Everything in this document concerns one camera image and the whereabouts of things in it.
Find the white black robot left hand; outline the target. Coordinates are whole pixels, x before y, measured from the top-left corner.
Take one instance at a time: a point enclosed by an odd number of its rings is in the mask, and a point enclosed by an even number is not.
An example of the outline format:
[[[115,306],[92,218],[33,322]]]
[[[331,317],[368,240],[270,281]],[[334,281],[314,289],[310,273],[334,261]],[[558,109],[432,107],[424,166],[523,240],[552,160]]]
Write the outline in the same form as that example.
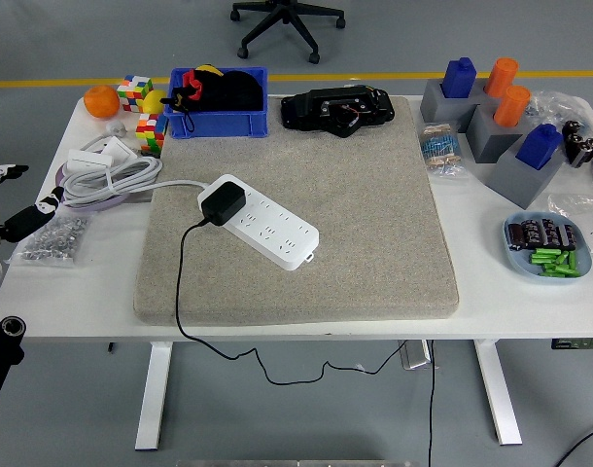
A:
[[[23,164],[0,165],[0,184],[18,179],[27,170],[28,166]],[[47,196],[0,224],[0,240],[17,243],[44,227],[62,203],[63,193],[63,188],[57,186]]]

